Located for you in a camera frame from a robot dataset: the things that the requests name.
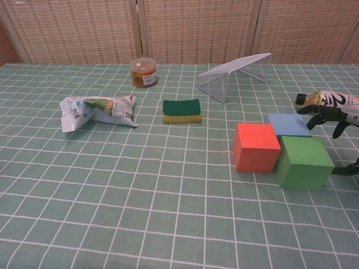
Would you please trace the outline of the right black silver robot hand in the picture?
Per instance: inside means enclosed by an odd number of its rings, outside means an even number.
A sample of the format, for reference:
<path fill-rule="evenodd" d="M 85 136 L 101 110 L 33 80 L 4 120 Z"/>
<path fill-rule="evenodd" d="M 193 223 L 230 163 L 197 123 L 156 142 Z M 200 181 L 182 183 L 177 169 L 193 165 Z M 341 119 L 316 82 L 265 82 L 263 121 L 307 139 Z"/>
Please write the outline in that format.
<path fill-rule="evenodd" d="M 308 105 L 297 111 L 298 114 L 315 114 L 308 122 L 307 127 L 312 130 L 315 126 L 329 121 L 338 122 L 332 137 L 334 139 L 341 136 L 344 130 L 350 126 L 359 128 L 359 104 L 343 105 L 342 107 L 330 107 L 324 105 Z M 354 176 L 359 174 L 359 157 L 355 163 L 347 166 L 335 167 L 332 171 L 334 175 Z"/>

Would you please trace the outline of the blue foam cube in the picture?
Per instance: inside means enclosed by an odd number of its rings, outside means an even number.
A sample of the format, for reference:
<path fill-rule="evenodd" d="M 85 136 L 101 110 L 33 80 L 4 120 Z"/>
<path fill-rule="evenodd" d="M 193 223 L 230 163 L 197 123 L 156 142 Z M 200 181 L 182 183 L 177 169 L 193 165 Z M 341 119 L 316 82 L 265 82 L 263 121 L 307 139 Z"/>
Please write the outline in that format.
<path fill-rule="evenodd" d="M 271 124 L 277 139 L 282 136 L 312 137 L 305 121 L 299 114 L 268 113 L 266 122 Z"/>

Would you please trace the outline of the green foam cube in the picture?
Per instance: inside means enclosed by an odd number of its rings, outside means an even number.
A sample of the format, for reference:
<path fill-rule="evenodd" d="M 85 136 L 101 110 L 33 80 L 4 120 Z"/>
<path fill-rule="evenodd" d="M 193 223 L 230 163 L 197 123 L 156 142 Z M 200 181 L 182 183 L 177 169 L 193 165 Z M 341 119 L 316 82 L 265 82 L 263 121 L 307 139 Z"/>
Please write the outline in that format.
<path fill-rule="evenodd" d="M 283 189 L 317 191 L 328 180 L 335 165 L 322 141 L 315 137 L 283 136 L 275 172 Z"/>

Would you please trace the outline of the orange foam cube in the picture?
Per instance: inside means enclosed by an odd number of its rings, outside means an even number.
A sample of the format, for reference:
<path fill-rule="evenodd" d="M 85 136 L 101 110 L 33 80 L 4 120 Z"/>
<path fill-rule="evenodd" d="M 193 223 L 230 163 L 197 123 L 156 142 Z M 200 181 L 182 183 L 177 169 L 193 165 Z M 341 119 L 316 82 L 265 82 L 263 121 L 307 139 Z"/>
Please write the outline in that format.
<path fill-rule="evenodd" d="M 238 123 L 233 141 L 235 169 L 240 172 L 271 173 L 281 151 L 272 125 Z"/>

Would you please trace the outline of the orange tea plastic bottle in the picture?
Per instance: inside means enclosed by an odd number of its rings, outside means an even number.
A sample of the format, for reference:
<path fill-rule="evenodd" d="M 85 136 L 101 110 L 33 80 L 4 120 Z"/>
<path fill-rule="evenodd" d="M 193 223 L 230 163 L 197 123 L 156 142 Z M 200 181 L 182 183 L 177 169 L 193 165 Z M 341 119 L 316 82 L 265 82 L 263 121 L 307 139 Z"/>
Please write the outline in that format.
<path fill-rule="evenodd" d="M 344 105 L 359 104 L 359 96 L 347 95 L 332 90 L 320 90 L 312 94 L 297 94 L 295 104 L 300 106 L 323 105 L 341 108 Z"/>

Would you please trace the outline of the beige woven bamboo screen panel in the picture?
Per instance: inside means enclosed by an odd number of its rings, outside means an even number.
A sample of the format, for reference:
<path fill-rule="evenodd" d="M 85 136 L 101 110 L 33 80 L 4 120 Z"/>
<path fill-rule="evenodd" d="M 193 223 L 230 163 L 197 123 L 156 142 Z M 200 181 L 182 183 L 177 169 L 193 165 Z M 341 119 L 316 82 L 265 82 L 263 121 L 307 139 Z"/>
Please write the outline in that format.
<path fill-rule="evenodd" d="M 23 63 L 128 63 L 141 55 L 136 0 L 0 0 Z"/>
<path fill-rule="evenodd" d="M 339 63 L 359 63 L 359 24 L 350 37 L 350 40 L 340 57 Z"/>
<path fill-rule="evenodd" d="M 359 0 L 261 0 L 251 54 L 273 63 L 338 63 L 359 24 Z"/>
<path fill-rule="evenodd" d="M 262 0 L 136 0 L 143 55 L 157 63 L 248 56 Z"/>

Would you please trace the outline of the green yellow scrubbing sponge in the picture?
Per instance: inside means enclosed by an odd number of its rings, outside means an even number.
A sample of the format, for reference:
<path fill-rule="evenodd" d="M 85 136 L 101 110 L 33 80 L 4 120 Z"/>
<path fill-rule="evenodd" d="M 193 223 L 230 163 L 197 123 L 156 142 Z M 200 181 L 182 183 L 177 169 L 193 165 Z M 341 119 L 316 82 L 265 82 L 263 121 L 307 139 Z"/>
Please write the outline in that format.
<path fill-rule="evenodd" d="M 199 99 L 163 100 L 164 123 L 200 123 L 202 120 Z"/>

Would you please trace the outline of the clear jar with orange snacks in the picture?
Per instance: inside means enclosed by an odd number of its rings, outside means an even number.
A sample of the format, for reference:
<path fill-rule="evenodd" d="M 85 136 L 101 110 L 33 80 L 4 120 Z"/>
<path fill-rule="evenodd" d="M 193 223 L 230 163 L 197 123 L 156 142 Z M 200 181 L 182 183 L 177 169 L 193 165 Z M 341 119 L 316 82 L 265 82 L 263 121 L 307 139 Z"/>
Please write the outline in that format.
<path fill-rule="evenodd" d="M 132 83 L 135 87 L 145 88 L 158 82 L 157 63 L 148 57 L 136 58 L 130 62 Z"/>

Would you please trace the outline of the green white checked tablecloth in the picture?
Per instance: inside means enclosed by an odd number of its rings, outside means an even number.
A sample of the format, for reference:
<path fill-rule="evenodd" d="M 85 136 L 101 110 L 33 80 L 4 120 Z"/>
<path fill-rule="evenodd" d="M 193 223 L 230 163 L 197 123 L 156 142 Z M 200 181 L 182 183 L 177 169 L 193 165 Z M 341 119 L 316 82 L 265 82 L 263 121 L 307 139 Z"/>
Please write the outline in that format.
<path fill-rule="evenodd" d="M 0 67 L 0 269 L 359 269 L 359 177 L 283 190 L 239 173 L 239 122 L 294 113 L 295 96 L 359 94 L 359 64 L 274 64 L 242 73 L 222 104 L 200 91 L 210 64 L 160 64 L 132 85 L 126 64 Z M 62 132 L 69 96 L 135 96 L 136 127 Z M 163 100 L 199 99 L 200 123 L 164 123 Z"/>

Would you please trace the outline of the crumpled white snack bag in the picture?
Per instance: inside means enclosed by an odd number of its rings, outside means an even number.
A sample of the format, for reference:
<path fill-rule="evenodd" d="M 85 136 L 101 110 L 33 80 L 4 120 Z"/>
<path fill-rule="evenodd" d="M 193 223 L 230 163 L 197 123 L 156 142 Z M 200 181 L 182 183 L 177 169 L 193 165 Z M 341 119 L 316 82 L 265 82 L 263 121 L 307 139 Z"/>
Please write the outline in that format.
<path fill-rule="evenodd" d="M 122 97 L 69 96 L 60 102 L 62 132 L 73 132 L 92 120 L 136 127 L 133 94 Z"/>

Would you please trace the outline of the reddish woven screen panel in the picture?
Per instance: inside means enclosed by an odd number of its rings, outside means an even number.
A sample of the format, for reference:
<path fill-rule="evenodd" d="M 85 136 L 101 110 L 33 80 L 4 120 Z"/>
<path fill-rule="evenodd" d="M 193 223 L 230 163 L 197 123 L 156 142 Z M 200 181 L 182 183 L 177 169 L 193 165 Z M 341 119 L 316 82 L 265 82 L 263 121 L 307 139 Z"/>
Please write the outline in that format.
<path fill-rule="evenodd" d="M 0 67 L 7 63 L 21 63 L 7 29 L 0 20 Z"/>

